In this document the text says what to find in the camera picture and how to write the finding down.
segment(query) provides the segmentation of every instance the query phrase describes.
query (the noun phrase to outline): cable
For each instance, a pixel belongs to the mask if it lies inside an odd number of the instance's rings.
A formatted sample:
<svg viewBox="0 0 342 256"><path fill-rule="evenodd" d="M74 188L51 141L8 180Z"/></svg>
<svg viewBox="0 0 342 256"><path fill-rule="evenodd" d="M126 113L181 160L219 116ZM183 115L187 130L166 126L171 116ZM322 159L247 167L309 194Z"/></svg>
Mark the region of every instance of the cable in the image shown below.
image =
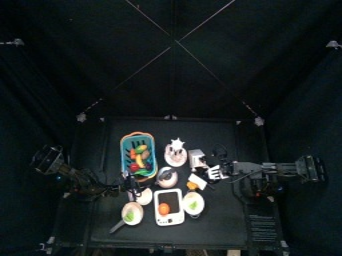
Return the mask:
<svg viewBox="0 0 342 256"><path fill-rule="evenodd" d="M235 183L237 181L245 179L245 178L249 177L250 175L253 175L253 174L255 174L255 173L258 173L258 172L262 172L262 171L264 171L264 170L261 169L261 170L258 170L258 171L255 171L255 172L250 172L249 174L246 174L245 176L242 176L242 177L238 178L237 180L230 181L230 182L225 182L225 183L229 183L229 184Z"/></svg>

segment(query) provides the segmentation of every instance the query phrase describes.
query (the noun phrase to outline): teal basket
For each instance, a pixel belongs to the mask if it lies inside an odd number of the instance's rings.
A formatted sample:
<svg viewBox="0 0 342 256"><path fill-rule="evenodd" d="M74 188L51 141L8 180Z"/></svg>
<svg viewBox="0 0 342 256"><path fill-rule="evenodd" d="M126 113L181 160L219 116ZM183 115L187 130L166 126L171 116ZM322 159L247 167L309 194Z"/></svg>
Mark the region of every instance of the teal basket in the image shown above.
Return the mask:
<svg viewBox="0 0 342 256"><path fill-rule="evenodd" d="M126 135L121 140L121 152L122 152L122 171L130 172L130 165L135 162L131 159L130 151L133 148L137 148L139 145L147 145L147 149L150 151L150 156L146 159L146 162L151 165L151 171L145 175L135 175L137 180L139 182L145 182L146 180L154 178L158 172L158 165L155 159L155 139L150 133L145 132L133 132Z"/></svg>

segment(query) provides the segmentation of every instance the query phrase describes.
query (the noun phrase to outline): small white bowl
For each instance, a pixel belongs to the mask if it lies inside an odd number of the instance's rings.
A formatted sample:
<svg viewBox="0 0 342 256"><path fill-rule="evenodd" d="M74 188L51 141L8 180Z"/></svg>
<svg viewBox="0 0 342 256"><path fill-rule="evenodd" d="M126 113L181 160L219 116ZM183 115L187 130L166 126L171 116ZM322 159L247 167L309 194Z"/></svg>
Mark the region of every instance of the small white bowl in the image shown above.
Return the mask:
<svg viewBox="0 0 342 256"><path fill-rule="evenodd" d="M133 212L133 214L134 214L134 219L133 219L133 221L126 221L125 217L130 212ZM123 210L122 210L122 218L127 225L139 224L143 219L143 216L145 216L145 210L139 203L130 202L125 205Z"/></svg>
<svg viewBox="0 0 342 256"><path fill-rule="evenodd" d="M183 198L182 205L189 215L197 217L205 209L205 199L199 193L189 192Z"/></svg>

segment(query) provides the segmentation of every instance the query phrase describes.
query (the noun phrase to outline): black curtain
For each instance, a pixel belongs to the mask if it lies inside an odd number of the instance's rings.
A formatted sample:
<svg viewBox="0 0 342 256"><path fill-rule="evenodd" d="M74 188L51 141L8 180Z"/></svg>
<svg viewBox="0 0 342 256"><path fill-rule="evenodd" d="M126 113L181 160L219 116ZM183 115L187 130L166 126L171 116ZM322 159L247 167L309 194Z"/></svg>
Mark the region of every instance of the black curtain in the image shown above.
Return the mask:
<svg viewBox="0 0 342 256"><path fill-rule="evenodd" d="M338 0L15 0L0 13L75 115L99 102L88 115L241 119L249 107L266 118L320 63L341 10Z"/></svg>
<svg viewBox="0 0 342 256"><path fill-rule="evenodd" d="M284 228L294 255L341 255L342 51L330 49L268 122L273 161L322 158L329 182L289 183Z"/></svg>
<svg viewBox="0 0 342 256"><path fill-rule="evenodd" d="M14 38L3 24L0 38ZM44 75L15 45L0 45L0 102L2 254L38 247L51 235L59 183L56 177L35 173L30 163L46 144L63 145L70 151L76 123Z"/></svg>

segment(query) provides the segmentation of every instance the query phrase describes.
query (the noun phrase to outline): green food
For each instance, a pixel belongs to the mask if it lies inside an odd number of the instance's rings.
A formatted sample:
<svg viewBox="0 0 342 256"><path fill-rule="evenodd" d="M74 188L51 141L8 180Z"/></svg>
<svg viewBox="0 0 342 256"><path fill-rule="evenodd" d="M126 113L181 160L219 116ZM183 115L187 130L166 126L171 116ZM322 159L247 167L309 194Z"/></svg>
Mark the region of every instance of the green food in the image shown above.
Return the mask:
<svg viewBox="0 0 342 256"><path fill-rule="evenodd" d="M139 174L142 176L146 176L151 173L151 171L146 170L146 169L139 169L139 171L137 171L134 174Z"/></svg>
<svg viewBox="0 0 342 256"><path fill-rule="evenodd" d="M137 154L142 154L147 150L147 145L141 145L134 150Z"/></svg>
<svg viewBox="0 0 342 256"><path fill-rule="evenodd" d="M190 208L191 210L195 210L197 207L198 207L198 202L194 201L194 203L191 203L191 204L189 205L189 208Z"/></svg>
<svg viewBox="0 0 342 256"><path fill-rule="evenodd" d="M131 222L134 221L134 212L129 212L123 218L125 221Z"/></svg>

